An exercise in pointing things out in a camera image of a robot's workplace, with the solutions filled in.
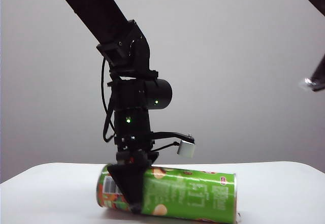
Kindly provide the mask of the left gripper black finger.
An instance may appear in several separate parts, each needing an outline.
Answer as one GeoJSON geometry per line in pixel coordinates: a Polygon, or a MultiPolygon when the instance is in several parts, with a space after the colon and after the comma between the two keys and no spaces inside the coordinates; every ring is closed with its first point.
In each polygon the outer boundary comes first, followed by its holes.
{"type": "Polygon", "coordinates": [[[141,213],[142,211],[144,174],[150,166],[150,163],[106,166],[132,213],[141,213]]]}

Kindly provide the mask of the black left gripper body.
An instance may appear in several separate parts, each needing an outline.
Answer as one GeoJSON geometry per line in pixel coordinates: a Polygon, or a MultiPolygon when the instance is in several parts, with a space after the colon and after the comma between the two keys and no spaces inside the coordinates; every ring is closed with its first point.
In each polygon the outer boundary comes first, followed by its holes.
{"type": "Polygon", "coordinates": [[[118,135],[114,137],[117,146],[114,169],[126,170],[133,168],[148,168],[158,158],[159,153],[152,150],[158,133],[118,135]]]}

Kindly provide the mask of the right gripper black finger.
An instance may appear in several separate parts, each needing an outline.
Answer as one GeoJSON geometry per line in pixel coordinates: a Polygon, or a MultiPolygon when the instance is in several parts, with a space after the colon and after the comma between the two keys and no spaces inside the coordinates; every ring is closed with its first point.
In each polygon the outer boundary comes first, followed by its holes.
{"type": "Polygon", "coordinates": [[[316,70],[312,74],[311,82],[312,82],[312,91],[317,92],[320,90],[324,90],[324,71],[325,71],[325,56],[322,57],[319,65],[316,70]]]}

